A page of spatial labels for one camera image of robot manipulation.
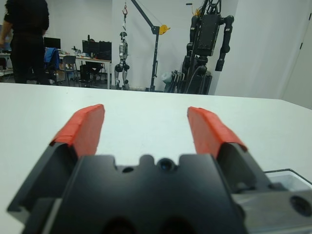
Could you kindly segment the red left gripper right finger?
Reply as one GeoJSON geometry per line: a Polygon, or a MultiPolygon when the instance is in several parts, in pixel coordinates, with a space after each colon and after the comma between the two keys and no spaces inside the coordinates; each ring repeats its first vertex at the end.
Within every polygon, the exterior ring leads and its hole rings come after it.
{"type": "Polygon", "coordinates": [[[264,193],[285,191],[280,182],[271,182],[248,147],[213,112],[189,107],[187,117],[195,150],[210,154],[221,170],[231,193],[264,193]]]}

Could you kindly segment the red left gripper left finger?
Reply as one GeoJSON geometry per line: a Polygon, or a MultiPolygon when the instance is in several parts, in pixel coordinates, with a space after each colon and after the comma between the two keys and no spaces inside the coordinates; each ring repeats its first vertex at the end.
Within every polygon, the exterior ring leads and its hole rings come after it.
{"type": "Polygon", "coordinates": [[[20,186],[7,210],[31,211],[39,198],[59,197],[82,156],[94,155],[104,122],[102,104],[76,111],[56,133],[20,186]]]}

